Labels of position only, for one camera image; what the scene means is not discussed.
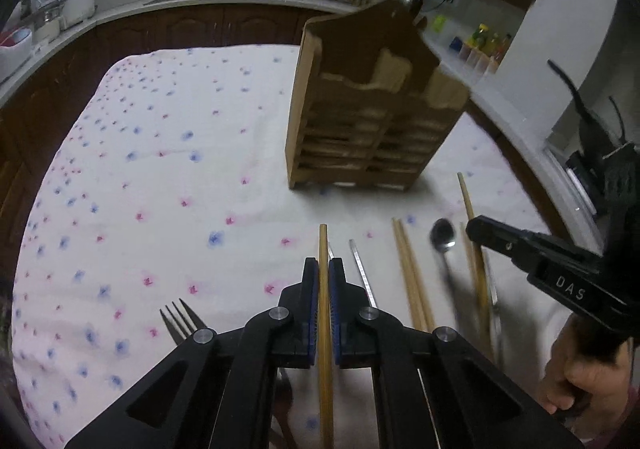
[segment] utensil rack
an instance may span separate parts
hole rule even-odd
[[[289,187],[409,188],[462,114],[468,89],[439,68],[396,0],[305,25],[289,111]]]

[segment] metal screw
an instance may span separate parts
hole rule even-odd
[[[436,337],[438,339],[446,343],[451,342],[456,337],[458,337],[458,332],[453,330],[453,328],[449,328],[448,326],[441,326],[439,328],[436,328],[434,333],[436,334]]]
[[[289,315],[289,310],[283,306],[275,306],[269,311],[269,317],[281,321]]]
[[[373,321],[380,315],[380,310],[378,310],[377,308],[373,308],[372,306],[363,306],[360,309],[359,314],[360,317],[362,317],[364,320]]]
[[[198,344],[207,344],[213,339],[213,332],[208,328],[201,328],[193,334],[193,340]]]

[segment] hand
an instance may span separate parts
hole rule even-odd
[[[553,414],[574,405],[572,385],[590,393],[590,406],[571,425],[577,437],[587,439],[616,429],[623,420],[631,376],[630,344],[620,346],[614,364],[582,357],[577,351],[576,321],[572,315],[551,347],[537,400]]]

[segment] white tablecloth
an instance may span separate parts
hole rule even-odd
[[[120,61],[100,83],[47,171],[15,278],[15,373],[47,448],[62,447],[174,348],[159,308],[182,297],[215,330],[241,327],[300,280],[321,222],[347,279],[360,284],[354,238],[379,307],[407,325],[390,220],[404,219],[436,322],[453,324],[428,233],[438,217],[465,219],[457,171],[478,214],[545,230],[466,115],[406,193],[290,191],[284,143],[297,57],[292,46],[160,51]],[[490,259],[507,373],[531,391],[566,313],[508,259]],[[450,260],[470,288],[460,241]],[[316,375],[289,373],[292,429],[300,447],[318,447]],[[376,447],[370,372],[339,372],[335,388],[335,446]]]

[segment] floral tablecloth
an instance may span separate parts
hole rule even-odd
[[[318,224],[347,279],[354,238],[380,308],[410,324],[391,227],[401,217],[436,322],[454,324],[428,245],[441,216],[545,226],[495,144],[464,115],[412,190],[287,188],[293,46],[167,50],[119,61],[69,132],[34,203],[14,288],[14,368],[32,429],[63,447],[174,348],[158,313],[182,297],[217,331],[274,306],[318,255]],[[464,249],[450,253],[470,288]],[[531,391],[565,312],[490,255],[506,371]],[[313,371],[289,372],[292,429],[319,447]],[[338,371],[335,446],[377,446],[368,370]]]

